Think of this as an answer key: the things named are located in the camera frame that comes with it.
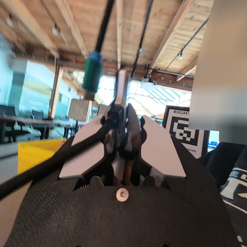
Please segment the handwritten whiteboard on stand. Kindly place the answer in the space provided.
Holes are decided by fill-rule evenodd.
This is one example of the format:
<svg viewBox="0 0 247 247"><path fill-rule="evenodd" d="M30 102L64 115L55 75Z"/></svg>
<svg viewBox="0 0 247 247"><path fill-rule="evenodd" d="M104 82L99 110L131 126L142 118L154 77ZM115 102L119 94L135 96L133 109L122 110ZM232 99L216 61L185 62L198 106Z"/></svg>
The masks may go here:
<svg viewBox="0 0 247 247"><path fill-rule="evenodd" d="M72 99L68 112L68 118L76 121L79 127L86 125L89 121L91 106L91 100Z"/></svg>
<svg viewBox="0 0 247 247"><path fill-rule="evenodd" d="M99 104L97 116L98 115L105 115L105 112L106 112L107 109L108 109L108 105Z"/></svg>

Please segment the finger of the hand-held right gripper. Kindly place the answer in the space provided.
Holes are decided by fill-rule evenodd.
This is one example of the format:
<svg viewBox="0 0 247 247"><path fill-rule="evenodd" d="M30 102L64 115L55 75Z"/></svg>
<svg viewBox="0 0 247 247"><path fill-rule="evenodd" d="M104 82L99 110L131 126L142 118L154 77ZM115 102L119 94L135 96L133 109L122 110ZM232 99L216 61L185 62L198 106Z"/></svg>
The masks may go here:
<svg viewBox="0 0 247 247"><path fill-rule="evenodd" d="M136 135L140 134L141 132L138 116L136 114L135 109L131 105L131 103L129 103L127 107L126 128L127 128L127 139L126 139L126 144L125 144L125 150L128 152L131 152L133 150L132 140Z"/></svg>

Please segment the person's dark printed clothing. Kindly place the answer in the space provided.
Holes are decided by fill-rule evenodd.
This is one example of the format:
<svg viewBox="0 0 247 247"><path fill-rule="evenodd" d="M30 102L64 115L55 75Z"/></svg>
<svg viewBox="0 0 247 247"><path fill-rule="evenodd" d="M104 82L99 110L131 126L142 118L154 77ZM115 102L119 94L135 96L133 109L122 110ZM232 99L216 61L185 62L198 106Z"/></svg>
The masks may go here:
<svg viewBox="0 0 247 247"><path fill-rule="evenodd" d="M241 246L247 246L247 146L219 142L198 159L215 179Z"/></svg>

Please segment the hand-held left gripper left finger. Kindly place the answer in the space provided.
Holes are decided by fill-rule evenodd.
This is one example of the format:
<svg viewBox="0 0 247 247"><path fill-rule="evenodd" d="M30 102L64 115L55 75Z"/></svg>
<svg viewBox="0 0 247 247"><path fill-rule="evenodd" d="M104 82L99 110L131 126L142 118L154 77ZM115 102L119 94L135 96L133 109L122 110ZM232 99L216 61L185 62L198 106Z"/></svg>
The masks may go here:
<svg viewBox="0 0 247 247"><path fill-rule="evenodd" d="M93 120L84 125L76 134L72 142L72 147L79 142L95 134L101 127L103 115L98 115ZM99 141L73 159L67 161L60 172L60 179L82 177L92 170L97 163L104 158L104 144Z"/></svg>

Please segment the black HDMI cable green plugs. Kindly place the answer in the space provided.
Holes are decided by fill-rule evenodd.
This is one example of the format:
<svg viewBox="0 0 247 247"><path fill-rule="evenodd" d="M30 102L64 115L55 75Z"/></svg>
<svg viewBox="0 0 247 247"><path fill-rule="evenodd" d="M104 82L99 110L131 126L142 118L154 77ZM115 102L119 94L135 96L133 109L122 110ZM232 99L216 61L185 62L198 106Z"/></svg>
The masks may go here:
<svg viewBox="0 0 247 247"><path fill-rule="evenodd" d="M138 59L142 51L142 45L144 40L144 35L146 32L147 24L149 21L150 13L152 10L153 0L150 1L149 7L147 9L146 19L143 26L143 31L140 38L140 43L138 46L136 58L131 71L131 79L134 77ZM103 58L101 56L101 50L103 47L104 38L107 32L108 23L110 20L111 12L113 9L114 0L107 1L107 5L104 11L103 20L101 23L100 31L98 33L98 38L95 46L95 50L86 59L85 62L85 75L83 79L82 88L85 90L84 99L94 101L95 94L98 91L98 85L100 78L103 75Z"/></svg>

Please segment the yellow plastic bin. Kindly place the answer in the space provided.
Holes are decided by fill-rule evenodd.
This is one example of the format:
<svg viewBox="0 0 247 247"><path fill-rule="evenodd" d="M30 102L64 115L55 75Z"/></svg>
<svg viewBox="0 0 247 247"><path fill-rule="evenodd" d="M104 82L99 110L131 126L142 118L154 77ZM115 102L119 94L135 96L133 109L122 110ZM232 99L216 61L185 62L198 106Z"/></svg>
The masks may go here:
<svg viewBox="0 0 247 247"><path fill-rule="evenodd" d="M21 174L51 158L66 139L45 139L19 142L17 174Z"/></svg>

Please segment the black framed tag sign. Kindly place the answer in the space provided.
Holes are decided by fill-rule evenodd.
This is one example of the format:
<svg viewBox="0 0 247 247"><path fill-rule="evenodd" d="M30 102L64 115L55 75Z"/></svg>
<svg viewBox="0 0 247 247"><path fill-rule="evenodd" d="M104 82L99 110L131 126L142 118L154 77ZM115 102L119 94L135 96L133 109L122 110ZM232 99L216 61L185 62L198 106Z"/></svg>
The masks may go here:
<svg viewBox="0 0 247 247"><path fill-rule="evenodd" d="M189 107L167 105L162 126L198 159L208 152L209 131L190 129L189 111Z"/></svg>

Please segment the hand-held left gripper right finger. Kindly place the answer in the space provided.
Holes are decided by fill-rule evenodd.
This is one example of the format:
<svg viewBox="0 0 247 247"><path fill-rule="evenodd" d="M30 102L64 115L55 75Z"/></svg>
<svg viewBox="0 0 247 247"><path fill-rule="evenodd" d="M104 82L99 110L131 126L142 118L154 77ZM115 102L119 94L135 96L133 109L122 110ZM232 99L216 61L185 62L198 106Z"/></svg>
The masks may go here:
<svg viewBox="0 0 247 247"><path fill-rule="evenodd" d="M168 177L185 179L186 174L169 132L144 115L141 118L140 174L151 176L160 186Z"/></svg>

